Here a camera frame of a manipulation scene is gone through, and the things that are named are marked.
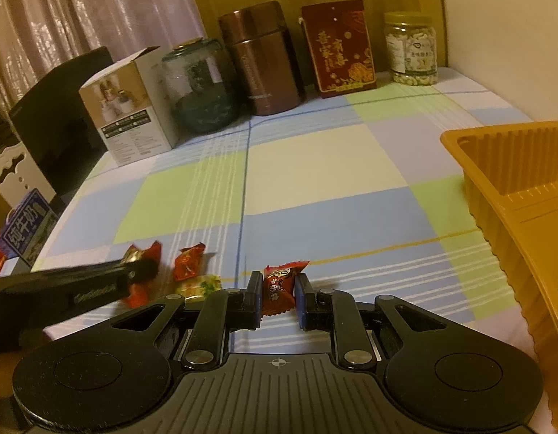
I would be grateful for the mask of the dark green glass jar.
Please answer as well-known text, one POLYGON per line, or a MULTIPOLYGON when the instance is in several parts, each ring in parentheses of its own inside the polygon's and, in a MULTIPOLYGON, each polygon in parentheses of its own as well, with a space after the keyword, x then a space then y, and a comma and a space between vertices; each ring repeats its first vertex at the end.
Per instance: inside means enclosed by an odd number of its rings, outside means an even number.
POLYGON ((218 40, 198 37, 174 47, 161 69, 171 114, 185 130, 211 133, 240 116, 236 73, 218 40))

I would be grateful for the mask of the blue milk carton box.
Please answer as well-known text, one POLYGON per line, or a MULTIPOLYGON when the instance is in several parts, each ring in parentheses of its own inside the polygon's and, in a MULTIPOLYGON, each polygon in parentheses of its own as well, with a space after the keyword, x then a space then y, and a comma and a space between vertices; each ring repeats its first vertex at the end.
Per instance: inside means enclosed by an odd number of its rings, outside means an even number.
POLYGON ((6 219, 0 246, 7 256, 20 258, 32 268, 57 221, 49 202, 34 188, 6 219))

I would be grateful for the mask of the black chair back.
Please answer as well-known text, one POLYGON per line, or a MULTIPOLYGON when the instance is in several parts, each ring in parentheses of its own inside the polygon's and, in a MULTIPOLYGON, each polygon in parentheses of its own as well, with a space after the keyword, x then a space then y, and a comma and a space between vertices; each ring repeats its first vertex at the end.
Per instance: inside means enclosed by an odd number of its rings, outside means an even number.
POLYGON ((79 94, 112 65, 104 46, 51 69, 9 111, 9 119, 60 197, 75 193, 107 151, 79 94))

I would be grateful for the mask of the brown metal canister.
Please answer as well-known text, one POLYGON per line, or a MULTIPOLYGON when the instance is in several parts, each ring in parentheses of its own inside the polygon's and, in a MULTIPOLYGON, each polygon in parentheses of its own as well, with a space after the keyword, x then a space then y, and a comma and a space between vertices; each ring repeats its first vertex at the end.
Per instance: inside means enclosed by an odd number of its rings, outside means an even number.
POLYGON ((303 79, 279 2, 233 11, 218 22, 255 115, 275 115, 304 101, 303 79))

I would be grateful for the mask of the clear jar yellow lid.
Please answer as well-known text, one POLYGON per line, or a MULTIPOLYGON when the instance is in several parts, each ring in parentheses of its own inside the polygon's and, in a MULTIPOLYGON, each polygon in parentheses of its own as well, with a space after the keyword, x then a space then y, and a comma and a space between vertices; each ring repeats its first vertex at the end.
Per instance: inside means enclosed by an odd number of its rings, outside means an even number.
POLYGON ((421 12, 384 14, 384 34, 392 80, 410 86, 429 86, 438 80, 436 31, 421 12))

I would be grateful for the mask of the orange plastic tray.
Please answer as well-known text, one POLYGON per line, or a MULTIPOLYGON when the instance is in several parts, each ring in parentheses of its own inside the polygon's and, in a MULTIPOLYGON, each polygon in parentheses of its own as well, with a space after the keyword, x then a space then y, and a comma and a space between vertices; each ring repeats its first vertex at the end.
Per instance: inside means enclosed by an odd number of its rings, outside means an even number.
POLYGON ((520 305, 558 430, 558 122, 454 129, 440 141, 520 305))

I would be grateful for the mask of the checkered tablecloth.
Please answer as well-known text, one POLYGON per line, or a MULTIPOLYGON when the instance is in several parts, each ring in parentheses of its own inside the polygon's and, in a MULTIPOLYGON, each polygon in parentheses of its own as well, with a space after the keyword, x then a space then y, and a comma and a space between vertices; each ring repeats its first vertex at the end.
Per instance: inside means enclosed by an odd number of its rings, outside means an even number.
POLYGON ((171 265, 200 242, 207 272, 225 286, 305 261, 309 278, 359 300, 390 293, 531 352, 440 141, 450 129, 526 121, 452 69, 434 86, 379 76, 374 90, 312 96, 126 167, 103 159, 37 266, 111 261, 156 241, 171 265))

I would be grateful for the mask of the red gift box gold print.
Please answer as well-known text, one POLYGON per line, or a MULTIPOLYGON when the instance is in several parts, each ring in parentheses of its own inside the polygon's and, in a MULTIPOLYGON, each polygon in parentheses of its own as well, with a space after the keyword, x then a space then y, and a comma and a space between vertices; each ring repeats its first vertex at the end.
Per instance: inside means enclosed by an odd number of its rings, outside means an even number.
POLYGON ((321 97, 330 98, 377 86, 363 0, 304 6, 301 8, 301 27, 321 97))

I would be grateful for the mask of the white cardboard product box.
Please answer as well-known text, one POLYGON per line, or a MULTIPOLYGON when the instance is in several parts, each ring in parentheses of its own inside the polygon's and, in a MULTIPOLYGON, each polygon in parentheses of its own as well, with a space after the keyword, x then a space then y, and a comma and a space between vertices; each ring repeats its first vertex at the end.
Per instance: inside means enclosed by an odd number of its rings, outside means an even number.
POLYGON ((179 141, 162 73, 166 54, 163 47, 148 47, 102 69, 79 90, 119 167, 168 152, 179 141))

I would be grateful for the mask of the white carved chair back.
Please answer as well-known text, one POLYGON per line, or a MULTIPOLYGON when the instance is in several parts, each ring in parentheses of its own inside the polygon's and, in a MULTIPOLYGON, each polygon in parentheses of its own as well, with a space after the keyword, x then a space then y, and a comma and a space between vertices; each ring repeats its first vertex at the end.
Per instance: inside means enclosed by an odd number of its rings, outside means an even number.
POLYGON ((55 191, 43 175, 23 142, 6 147, 0 153, 0 195, 16 208, 34 189, 50 202, 55 191))

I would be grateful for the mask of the dark red candy packet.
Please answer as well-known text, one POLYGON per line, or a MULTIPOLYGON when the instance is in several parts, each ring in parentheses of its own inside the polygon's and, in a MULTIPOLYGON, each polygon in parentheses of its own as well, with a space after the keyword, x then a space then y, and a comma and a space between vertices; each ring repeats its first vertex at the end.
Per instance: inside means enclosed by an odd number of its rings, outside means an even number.
POLYGON ((308 266, 308 261, 292 261, 263 270, 262 315, 281 315, 296 308, 295 281, 308 266))

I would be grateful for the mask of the red yellow candy packet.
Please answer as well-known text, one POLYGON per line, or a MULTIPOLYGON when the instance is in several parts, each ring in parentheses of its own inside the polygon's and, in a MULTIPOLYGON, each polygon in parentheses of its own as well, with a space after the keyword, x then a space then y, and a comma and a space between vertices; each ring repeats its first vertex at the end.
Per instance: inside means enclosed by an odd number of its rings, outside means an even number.
POLYGON ((189 302, 202 302, 222 289, 220 277, 203 272, 202 258, 206 245, 202 242, 180 250, 173 269, 175 292, 189 302))

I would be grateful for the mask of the pink curtain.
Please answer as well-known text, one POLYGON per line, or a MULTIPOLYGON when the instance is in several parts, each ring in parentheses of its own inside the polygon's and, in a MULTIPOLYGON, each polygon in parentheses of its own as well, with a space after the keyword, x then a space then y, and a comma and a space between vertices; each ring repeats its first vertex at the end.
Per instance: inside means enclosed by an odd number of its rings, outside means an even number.
POLYGON ((53 68, 97 47, 120 60, 203 33, 195 0, 0 0, 0 113, 53 68))

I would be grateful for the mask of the red foil candy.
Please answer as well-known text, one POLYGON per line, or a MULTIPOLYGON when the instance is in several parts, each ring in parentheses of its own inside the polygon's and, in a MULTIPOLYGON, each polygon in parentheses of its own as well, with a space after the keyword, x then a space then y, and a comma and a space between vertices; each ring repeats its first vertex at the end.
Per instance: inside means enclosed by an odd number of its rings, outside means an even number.
POLYGON ((154 241, 146 249, 140 249, 134 244, 127 249, 122 263, 134 266, 128 284, 129 295, 123 299, 129 309, 134 310, 148 304, 152 281, 158 274, 161 251, 162 245, 158 241, 154 241))

